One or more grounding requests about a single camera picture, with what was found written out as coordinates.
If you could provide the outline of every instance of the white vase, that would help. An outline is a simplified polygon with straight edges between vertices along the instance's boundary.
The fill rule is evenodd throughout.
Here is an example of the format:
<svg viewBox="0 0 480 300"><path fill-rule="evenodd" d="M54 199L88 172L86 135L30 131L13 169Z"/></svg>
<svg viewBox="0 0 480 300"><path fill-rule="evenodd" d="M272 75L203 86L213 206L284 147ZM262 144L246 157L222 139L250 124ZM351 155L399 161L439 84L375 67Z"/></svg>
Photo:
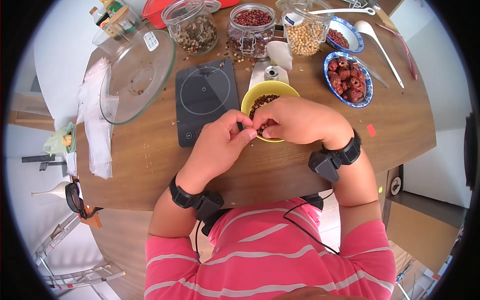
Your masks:
<svg viewBox="0 0 480 300"><path fill-rule="evenodd" d="M57 186L54 187L53 189L51 189L50 191L33 192L32 197L35 196L35 195L40 195L40 194L54 194L54 195L57 195L60 198L67 199L67 197L65 196L65 186L67 186L67 184L70 184L70 182L62 181L59 184L57 184Z"/></svg>

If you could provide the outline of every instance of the yellow bowl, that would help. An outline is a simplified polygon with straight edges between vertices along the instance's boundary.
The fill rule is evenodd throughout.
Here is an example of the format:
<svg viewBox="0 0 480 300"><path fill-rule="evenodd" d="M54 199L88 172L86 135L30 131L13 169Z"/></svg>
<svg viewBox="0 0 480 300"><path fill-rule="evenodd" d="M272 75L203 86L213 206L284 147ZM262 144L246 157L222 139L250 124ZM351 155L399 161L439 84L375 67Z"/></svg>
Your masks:
<svg viewBox="0 0 480 300"><path fill-rule="evenodd" d="M259 97L263 95L300 96L299 93L297 93L297 91L293 87L281 81L274 81L274 80L263 81L254 85L245 94L245 97L243 97L243 100L241 102L241 111L247 116L250 115L250 111L252 110L252 105L255 103L255 100L257 100ZM257 135L257 137L263 141L272 142L272 143L284 141L280 139L265 139L264 137L261 137L259 135Z"/></svg>

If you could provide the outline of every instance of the metal clasp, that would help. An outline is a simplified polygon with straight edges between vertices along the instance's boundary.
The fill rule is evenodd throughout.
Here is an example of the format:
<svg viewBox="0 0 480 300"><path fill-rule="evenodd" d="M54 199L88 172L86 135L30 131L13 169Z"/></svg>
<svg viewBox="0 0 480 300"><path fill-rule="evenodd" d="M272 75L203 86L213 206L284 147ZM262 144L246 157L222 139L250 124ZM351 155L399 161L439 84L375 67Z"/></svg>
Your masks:
<svg viewBox="0 0 480 300"><path fill-rule="evenodd" d="M174 41L180 37L180 25L168 25L168 32L170 33L170 37L173 38Z"/></svg>
<svg viewBox="0 0 480 300"><path fill-rule="evenodd" d="M253 37L252 37L252 48L251 49L244 49L243 48L243 39L244 38L247 38L246 37L246 32L243 31L242 32L242 36L240 38L240 51L243 53L243 54L252 54L255 52L255 48L254 46L257 44L257 39L255 38L255 33L252 33Z"/></svg>
<svg viewBox="0 0 480 300"><path fill-rule="evenodd" d="M315 32L315 30L313 29L313 25L315 24L318 24L318 23L312 23L310 24L310 30L312 31L312 36L313 38L315 39L315 42L317 43L323 43L326 39L326 33L325 33L325 29L326 29L326 26L325 25L322 25L323 26L323 30L322 30L322 36L320 38L317 37L317 33Z"/></svg>

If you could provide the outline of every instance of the red container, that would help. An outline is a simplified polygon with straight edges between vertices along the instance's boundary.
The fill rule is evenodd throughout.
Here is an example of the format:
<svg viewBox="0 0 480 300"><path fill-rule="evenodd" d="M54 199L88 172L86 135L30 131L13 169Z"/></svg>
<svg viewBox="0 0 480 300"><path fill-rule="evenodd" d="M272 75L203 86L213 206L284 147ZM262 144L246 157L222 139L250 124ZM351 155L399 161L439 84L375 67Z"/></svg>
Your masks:
<svg viewBox="0 0 480 300"><path fill-rule="evenodd" d="M220 9L234 6L240 2L240 0L218 1L222 4ZM157 29L166 28L167 26L162 21L162 11L172 2L172 0L148 0L142 11L142 17L147 18Z"/></svg>

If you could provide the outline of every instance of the person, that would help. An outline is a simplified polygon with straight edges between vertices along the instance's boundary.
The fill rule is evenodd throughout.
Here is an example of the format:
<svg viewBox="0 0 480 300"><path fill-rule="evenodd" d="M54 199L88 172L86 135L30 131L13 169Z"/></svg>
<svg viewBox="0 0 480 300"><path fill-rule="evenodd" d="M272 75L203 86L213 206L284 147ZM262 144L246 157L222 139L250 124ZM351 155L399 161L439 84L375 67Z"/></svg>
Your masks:
<svg viewBox="0 0 480 300"><path fill-rule="evenodd" d="M247 128L239 131L237 122ZM354 137L340 113L300 97L282 96L257 109L253 120L230 110L204 126L176 185L189 194L202 192L235 163L262 124L270 124L263 131L265 138L296 144L320 140L330 150L344 148ZM145 299L390 299L395 258L363 149L338 174L340 179L333 184L341 224L338 255L309 235L320 240L320 210L301 205L288 214L309 234L283 218L305 203L295 198L229 210L208 235L214 246L212 258L200 264L189 238L195 211L177 206L166 189L148 230Z"/></svg>

